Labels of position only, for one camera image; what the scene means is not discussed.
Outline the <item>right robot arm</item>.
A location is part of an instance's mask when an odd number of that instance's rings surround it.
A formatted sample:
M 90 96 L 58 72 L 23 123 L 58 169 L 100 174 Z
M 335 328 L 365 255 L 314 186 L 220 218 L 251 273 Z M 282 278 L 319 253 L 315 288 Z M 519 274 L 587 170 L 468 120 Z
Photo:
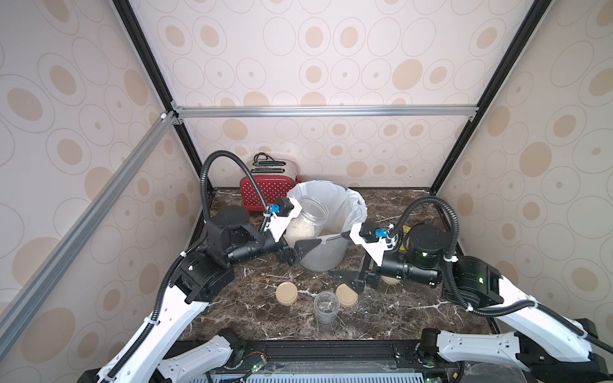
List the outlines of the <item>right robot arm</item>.
M 571 320 L 516 287 L 485 261 L 457 254 L 460 224 L 442 198 L 413 201 L 396 225 L 367 221 L 343 232 L 363 247 L 362 270 L 339 271 L 355 293 L 377 287 L 381 277 L 440 287 L 442 298 L 469 314 L 500 319 L 506 334 L 456 334 L 438 329 L 421 333 L 416 353 L 428 365 L 484 362 L 517 367 L 542 382 L 605 382 L 612 379 L 603 357 L 611 353 L 589 320 Z

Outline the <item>beige jar lid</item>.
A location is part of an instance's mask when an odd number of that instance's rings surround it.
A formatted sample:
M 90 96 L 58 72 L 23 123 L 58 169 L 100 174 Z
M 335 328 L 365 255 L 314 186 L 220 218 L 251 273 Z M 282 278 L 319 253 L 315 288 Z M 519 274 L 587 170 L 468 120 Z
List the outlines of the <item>beige jar lid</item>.
M 381 277 L 381 281 L 383 281 L 384 283 L 386 283 L 388 285 L 391 285 L 391 286 L 396 286 L 396 285 L 401 283 L 401 281 L 399 279 L 391 278 L 391 277 L 386 277 L 386 276 L 382 276 Z
M 359 295 L 346 284 L 338 286 L 335 295 L 342 307 L 352 307 L 359 299 Z
M 298 299 L 298 289 L 293 282 L 282 282 L 276 288 L 276 299 L 284 306 L 293 305 Z

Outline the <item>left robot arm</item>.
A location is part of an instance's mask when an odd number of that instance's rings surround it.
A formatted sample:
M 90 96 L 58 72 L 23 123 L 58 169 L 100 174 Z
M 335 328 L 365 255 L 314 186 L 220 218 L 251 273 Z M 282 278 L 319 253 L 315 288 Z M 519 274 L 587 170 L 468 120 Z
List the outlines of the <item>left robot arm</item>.
M 226 157 L 245 173 L 263 206 L 263 223 L 250 223 L 248 211 L 230 206 L 209 212 L 208 172 L 213 162 Z M 241 356 L 233 332 L 217 335 L 193 349 L 167 354 L 185 328 L 204 312 L 235 278 L 234 267 L 260 256 L 278 253 L 290 262 L 295 252 L 283 236 L 303 211 L 295 198 L 280 197 L 269 204 L 247 165 L 235 154 L 212 153 L 201 171 L 201 197 L 205 232 L 182 252 L 162 279 L 152 313 L 123 349 L 100 370 L 90 370 L 81 382 L 189 382 Z

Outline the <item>glass rice jar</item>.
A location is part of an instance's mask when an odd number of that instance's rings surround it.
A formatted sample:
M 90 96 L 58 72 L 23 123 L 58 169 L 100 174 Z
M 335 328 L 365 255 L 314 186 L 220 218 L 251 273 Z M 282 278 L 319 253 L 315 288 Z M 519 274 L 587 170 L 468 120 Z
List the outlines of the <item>glass rice jar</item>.
M 295 247 L 298 240 L 318 237 L 329 217 L 327 207 L 312 196 L 303 196 L 298 202 L 302 210 L 299 216 L 290 222 L 284 234 L 289 247 Z
M 323 325 L 331 325 L 338 317 L 340 302 L 335 293 L 323 291 L 314 298 L 314 316 Z

